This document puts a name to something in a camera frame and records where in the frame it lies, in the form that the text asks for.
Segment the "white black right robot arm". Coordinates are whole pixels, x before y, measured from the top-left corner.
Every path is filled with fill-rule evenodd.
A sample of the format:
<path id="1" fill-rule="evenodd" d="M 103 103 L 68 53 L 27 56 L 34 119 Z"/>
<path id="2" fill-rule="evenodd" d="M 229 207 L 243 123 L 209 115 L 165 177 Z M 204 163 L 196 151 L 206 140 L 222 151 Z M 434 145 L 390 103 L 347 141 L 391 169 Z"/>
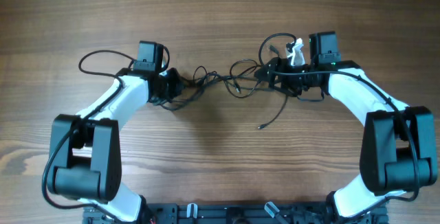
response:
<path id="1" fill-rule="evenodd" d="M 334 31 L 309 35 L 310 63 L 303 42 L 294 38 L 286 57 L 261 61 L 259 82 L 286 97 L 318 87 L 322 96 L 341 102 L 364 127 L 360 173 L 327 198 L 324 221 L 348 223 L 371 218 L 391 200 L 414 201 L 422 187 L 435 184 L 438 162 L 434 115 L 411 107 L 373 83 L 352 60 L 343 60 Z"/>

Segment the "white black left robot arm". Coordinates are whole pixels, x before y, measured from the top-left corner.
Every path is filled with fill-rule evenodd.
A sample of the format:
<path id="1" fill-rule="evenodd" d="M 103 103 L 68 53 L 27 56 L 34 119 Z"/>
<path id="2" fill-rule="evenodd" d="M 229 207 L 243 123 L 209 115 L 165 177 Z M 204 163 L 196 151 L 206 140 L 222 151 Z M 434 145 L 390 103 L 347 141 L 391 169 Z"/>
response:
<path id="1" fill-rule="evenodd" d="M 120 130 L 147 103 L 160 105 L 180 94 L 178 73 L 168 67 L 168 48 L 140 41 L 137 58 L 112 75 L 114 82 L 88 108 L 58 115 L 52 123 L 49 158 L 41 192 L 74 200 L 72 208 L 92 208 L 114 223 L 155 223 L 143 196 L 122 183 Z"/>

